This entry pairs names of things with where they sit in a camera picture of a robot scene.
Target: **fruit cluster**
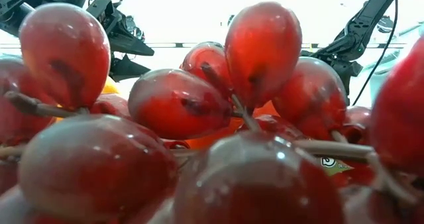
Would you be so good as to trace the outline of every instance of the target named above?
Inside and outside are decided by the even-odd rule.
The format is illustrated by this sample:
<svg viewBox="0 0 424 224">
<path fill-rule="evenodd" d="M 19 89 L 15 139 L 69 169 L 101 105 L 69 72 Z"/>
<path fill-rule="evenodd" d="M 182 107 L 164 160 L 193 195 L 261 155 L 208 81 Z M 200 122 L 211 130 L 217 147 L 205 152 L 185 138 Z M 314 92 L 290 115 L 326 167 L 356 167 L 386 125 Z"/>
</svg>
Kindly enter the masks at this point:
<svg viewBox="0 0 424 224">
<path fill-rule="evenodd" d="M 90 14 L 39 7 L 0 58 L 0 223 L 424 223 L 424 38 L 372 109 L 299 57 L 278 3 L 243 9 L 128 101 L 101 94 L 110 47 Z M 64 118 L 55 122 L 55 117 Z M 350 170 L 328 176 L 316 157 Z"/>
</svg>

